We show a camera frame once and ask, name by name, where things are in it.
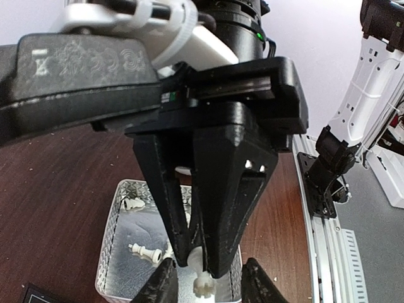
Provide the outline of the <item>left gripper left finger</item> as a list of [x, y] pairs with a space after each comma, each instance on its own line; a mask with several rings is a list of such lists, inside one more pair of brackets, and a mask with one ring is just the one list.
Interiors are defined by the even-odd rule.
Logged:
[[165, 258], [131, 300], [131, 303], [176, 303], [179, 297], [179, 281], [176, 263]]

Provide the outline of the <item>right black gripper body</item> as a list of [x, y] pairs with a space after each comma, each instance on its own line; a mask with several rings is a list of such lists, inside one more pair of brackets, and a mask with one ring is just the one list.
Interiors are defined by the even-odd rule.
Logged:
[[154, 121], [125, 130], [125, 135], [243, 125], [273, 139], [306, 133], [309, 111], [294, 62], [272, 57], [191, 73], [186, 86], [162, 103]]

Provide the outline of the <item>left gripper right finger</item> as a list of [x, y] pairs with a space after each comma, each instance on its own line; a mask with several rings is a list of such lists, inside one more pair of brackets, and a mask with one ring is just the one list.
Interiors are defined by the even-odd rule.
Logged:
[[286, 298], [255, 258], [249, 258], [242, 266], [241, 295], [242, 302], [286, 302]]

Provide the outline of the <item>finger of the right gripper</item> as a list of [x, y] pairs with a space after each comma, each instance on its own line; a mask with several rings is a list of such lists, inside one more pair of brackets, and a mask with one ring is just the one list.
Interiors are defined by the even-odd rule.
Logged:
[[187, 222], [176, 167], [194, 168], [192, 137], [186, 134], [155, 133], [134, 136], [133, 150], [162, 217], [177, 264], [187, 266], [196, 243], [196, 218]]
[[203, 230], [204, 266], [214, 278], [220, 278], [230, 269], [278, 154], [261, 131], [240, 125], [196, 131], [193, 152], [193, 189]]

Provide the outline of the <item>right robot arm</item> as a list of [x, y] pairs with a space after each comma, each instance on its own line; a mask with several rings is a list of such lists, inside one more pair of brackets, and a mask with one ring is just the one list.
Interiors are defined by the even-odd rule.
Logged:
[[[321, 131], [316, 157], [299, 153], [309, 213], [335, 218], [348, 193], [340, 178], [364, 146], [365, 127], [403, 64], [403, 6], [364, 1], [359, 61], [341, 105]], [[228, 272], [280, 152], [305, 133], [308, 109], [293, 62], [270, 55], [167, 80], [155, 122], [132, 128], [133, 150], [177, 264], [201, 249], [214, 278]]]

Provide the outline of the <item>white chess piece pile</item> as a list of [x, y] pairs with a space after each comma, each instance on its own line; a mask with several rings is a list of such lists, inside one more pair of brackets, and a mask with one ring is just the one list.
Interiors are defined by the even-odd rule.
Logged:
[[126, 179], [119, 197], [119, 223], [132, 254], [158, 264], [174, 249], [146, 181]]

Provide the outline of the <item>black white chessboard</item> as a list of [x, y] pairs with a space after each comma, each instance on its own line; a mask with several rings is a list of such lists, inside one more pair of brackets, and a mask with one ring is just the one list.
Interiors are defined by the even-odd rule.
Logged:
[[39, 288], [34, 284], [27, 284], [21, 303], [60, 303], [61, 300], [55, 295]]

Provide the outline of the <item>front aluminium rail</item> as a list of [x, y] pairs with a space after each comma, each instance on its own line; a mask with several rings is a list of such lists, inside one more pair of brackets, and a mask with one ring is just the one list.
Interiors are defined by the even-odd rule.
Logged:
[[311, 302], [368, 302], [354, 231], [343, 229], [338, 218], [314, 217], [309, 213], [303, 166], [314, 161], [315, 143], [315, 138], [306, 135], [293, 138], [309, 253]]

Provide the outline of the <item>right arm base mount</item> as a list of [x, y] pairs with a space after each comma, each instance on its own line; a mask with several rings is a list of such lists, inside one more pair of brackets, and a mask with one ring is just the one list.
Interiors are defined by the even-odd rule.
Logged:
[[297, 162], [302, 174], [303, 188], [307, 209], [310, 215], [320, 218], [336, 218], [336, 203], [344, 204], [351, 198], [349, 185], [344, 176], [327, 183], [327, 175], [315, 175], [318, 171], [315, 165], [317, 158], [303, 152], [298, 152]]

